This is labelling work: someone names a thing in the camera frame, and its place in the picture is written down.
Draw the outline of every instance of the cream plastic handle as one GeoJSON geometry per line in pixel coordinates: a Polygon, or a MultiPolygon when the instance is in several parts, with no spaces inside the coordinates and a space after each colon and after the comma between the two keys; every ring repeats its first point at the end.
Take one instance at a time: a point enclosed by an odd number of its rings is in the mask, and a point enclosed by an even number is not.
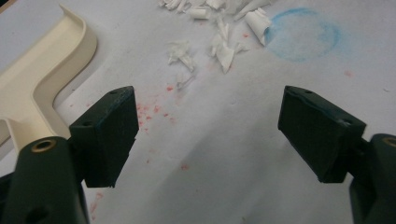
{"type": "Polygon", "coordinates": [[[97,40],[83,19],[61,8],[62,19],[0,74],[0,144],[9,135],[17,150],[43,137],[70,137],[52,104],[91,60],[97,40]]]}

